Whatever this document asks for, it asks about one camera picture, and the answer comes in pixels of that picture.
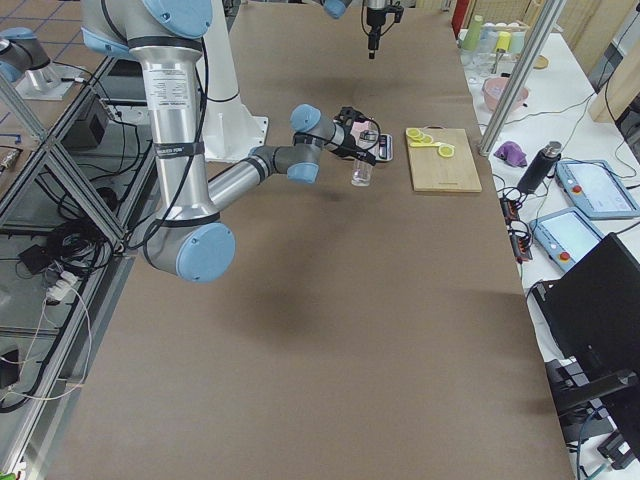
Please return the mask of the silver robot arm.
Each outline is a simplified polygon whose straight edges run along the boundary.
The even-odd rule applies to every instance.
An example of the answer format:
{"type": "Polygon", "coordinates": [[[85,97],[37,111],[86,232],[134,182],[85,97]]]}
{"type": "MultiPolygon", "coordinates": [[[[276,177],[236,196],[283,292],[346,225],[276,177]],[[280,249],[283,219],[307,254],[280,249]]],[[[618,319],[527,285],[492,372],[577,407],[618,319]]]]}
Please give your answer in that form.
{"type": "Polygon", "coordinates": [[[142,68],[162,207],[137,243],[154,268],[191,282],[219,278],[235,254],[235,237],[220,213],[273,174],[312,184],[328,150],[373,166],[376,156],[351,133],[356,110],[331,119],[301,104],[290,118],[290,146],[259,146],[213,180],[205,166],[204,125],[212,41],[228,34],[223,12],[209,1],[85,1],[85,45],[142,68]]]}

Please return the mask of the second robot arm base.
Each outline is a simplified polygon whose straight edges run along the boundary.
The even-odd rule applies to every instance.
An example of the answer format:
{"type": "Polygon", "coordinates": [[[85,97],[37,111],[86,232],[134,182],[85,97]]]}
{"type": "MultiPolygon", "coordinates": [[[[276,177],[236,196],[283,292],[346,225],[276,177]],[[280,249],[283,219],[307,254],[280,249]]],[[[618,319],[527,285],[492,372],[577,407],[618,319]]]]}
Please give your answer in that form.
{"type": "Polygon", "coordinates": [[[64,72],[32,30],[13,27],[1,32],[1,75],[17,84],[24,100],[62,101],[73,82],[63,80],[64,72]]]}

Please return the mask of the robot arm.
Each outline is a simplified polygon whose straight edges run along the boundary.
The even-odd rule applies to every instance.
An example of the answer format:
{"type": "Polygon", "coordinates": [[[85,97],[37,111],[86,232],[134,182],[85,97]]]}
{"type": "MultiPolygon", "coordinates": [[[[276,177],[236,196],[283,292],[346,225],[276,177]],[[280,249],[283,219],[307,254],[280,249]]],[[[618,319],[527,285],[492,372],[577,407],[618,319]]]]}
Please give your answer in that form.
{"type": "MultiPolygon", "coordinates": [[[[321,1],[320,4],[331,18],[339,19],[351,5],[351,1],[325,0],[321,1]]],[[[363,10],[363,30],[367,36],[367,50],[370,60],[376,57],[376,53],[379,50],[382,28],[386,23],[388,6],[387,1],[364,0],[361,2],[363,10]]]]}

